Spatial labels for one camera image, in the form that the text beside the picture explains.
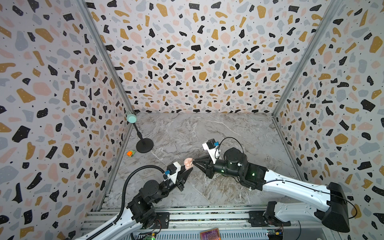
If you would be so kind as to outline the pink earbud charging case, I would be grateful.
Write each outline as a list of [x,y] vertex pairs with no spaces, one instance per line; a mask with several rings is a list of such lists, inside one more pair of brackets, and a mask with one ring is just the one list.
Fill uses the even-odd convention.
[[186,158],[184,160],[184,167],[186,170],[189,170],[193,167],[193,161],[194,161],[193,158]]

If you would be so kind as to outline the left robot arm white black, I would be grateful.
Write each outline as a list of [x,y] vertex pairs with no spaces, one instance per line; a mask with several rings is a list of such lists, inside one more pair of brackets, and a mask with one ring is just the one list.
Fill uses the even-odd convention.
[[136,173],[147,169],[158,170],[164,176],[168,173],[168,171],[164,171],[155,165],[146,165],[134,170],[124,183],[119,213],[97,229],[80,237],[80,240],[120,240],[142,228],[151,227],[157,219],[154,204],[168,197],[169,193],[175,188],[183,191],[184,185],[193,170],[192,167],[187,169],[182,166],[175,173],[175,180],[166,176],[166,179],[161,183],[156,180],[147,181],[140,188],[139,193],[129,203],[126,203],[126,191],[131,178]]

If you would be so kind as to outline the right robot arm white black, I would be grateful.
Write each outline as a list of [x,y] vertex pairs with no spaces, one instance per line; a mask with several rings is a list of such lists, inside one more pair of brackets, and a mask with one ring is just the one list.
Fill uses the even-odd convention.
[[215,174],[234,177],[250,190],[272,192],[297,200],[293,204],[268,203],[264,218],[273,225],[310,221],[319,222],[336,232],[350,231],[349,202],[337,183],[315,185],[283,176],[249,163],[247,156],[236,148],[227,150],[223,159],[219,159],[217,149],[210,149],[207,156],[194,159],[192,163],[210,179]]

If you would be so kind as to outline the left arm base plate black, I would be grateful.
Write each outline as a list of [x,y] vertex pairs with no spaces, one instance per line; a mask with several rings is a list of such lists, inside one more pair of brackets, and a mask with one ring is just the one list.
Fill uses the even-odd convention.
[[168,229],[170,223],[170,213],[153,212],[149,214],[142,214],[141,216],[133,216],[132,220],[136,221],[138,224],[141,224],[142,229]]

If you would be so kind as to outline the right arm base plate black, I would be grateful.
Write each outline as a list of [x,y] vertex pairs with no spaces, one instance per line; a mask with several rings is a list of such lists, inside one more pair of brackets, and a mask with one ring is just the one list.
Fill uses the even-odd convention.
[[276,217],[275,207],[276,201],[268,202],[267,208],[264,212],[262,211],[249,211],[248,222],[252,227],[290,227],[291,222],[283,222]]

